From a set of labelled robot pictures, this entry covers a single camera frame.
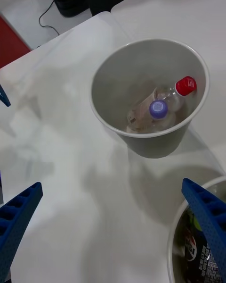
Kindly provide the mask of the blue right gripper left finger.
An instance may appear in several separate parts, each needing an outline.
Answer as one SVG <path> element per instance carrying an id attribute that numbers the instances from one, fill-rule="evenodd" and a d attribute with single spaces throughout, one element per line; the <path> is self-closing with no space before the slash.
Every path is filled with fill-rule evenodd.
<path id="1" fill-rule="evenodd" d="M 5 282 L 27 226 L 43 196 L 36 182 L 0 208 L 0 281 Z"/>

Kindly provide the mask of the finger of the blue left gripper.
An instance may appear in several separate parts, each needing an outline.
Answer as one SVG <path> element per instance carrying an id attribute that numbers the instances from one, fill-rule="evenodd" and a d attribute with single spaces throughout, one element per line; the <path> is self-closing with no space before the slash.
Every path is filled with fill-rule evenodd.
<path id="1" fill-rule="evenodd" d="M 11 103 L 4 91 L 4 89 L 2 88 L 2 86 L 0 85 L 0 100 L 7 106 L 10 107 Z"/>

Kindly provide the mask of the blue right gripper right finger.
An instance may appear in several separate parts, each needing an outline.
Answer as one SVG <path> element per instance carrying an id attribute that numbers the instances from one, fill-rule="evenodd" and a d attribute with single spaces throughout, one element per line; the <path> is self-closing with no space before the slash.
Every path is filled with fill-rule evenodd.
<path id="1" fill-rule="evenodd" d="M 182 194 L 186 212 L 186 280 L 225 280 L 226 204 L 192 180 L 185 178 Z"/>

